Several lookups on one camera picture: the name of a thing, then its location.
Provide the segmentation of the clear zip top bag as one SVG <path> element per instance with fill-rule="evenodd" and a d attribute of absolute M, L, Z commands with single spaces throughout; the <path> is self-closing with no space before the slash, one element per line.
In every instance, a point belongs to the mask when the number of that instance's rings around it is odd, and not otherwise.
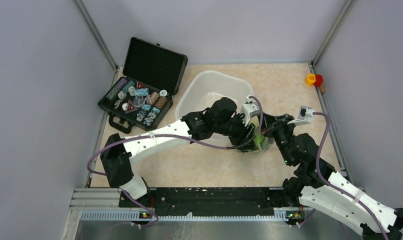
<path fill-rule="evenodd" d="M 265 137 L 260 133 L 255 135 L 259 128 L 258 123 L 250 123 L 247 129 L 232 141 L 234 146 L 240 146 L 236 148 L 237 151 L 241 153 L 264 153 L 272 145 L 271 139 Z"/>

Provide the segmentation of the light green small cucumber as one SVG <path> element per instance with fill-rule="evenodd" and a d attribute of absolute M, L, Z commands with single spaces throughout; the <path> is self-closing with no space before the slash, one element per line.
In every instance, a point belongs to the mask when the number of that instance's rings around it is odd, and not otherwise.
<path fill-rule="evenodd" d="M 256 137 L 253 140 L 253 143 L 257 150 L 261 150 L 263 148 L 262 145 L 264 141 L 265 137 L 261 133 L 256 135 Z"/>

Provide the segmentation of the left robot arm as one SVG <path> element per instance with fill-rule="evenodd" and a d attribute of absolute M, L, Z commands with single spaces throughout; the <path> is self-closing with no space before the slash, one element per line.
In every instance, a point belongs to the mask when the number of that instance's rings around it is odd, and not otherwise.
<path fill-rule="evenodd" d="M 240 112 L 232 99 L 222 97 L 211 107 L 189 112 L 165 127 L 128 138 L 111 135 L 100 151 L 109 186 L 120 189 L 135 205 L 143 207 L 150 200 L 149 187 L 133 172 L 134 164 L 163 150 L 191 143 L 221 149 L 206 142 L 213 134 L 229 138 L 231 145 L 226 150 L 240 150 L 250 144 L 260 134 L 259 129 L 250 133 L 250 121 L 253 117 L 262 121 L 263 109 L 256 97 L 249 95 L 246 100 Z"/>

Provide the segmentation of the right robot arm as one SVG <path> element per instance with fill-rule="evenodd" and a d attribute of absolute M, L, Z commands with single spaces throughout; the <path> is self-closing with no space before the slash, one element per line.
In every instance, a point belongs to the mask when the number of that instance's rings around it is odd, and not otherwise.
<path fill-rule="evenodd" d="M 325 119 L 321 141 L 307 133 L 294 134 L 298 125 L 310 124 L 314 116 Z M 403 208 L 388 207 L 353 185 L 321 153 L 330 130 L 325 113 L 306 113 L 294 118 L 284 114 L 261 117 L 261 132 L 275 141 L 287 166 L 295 167 L 294 176 L 283 182 L 283 201 L 311 207 L 349 227 L 364 240 L 400 240 L 403 237 Z"/>

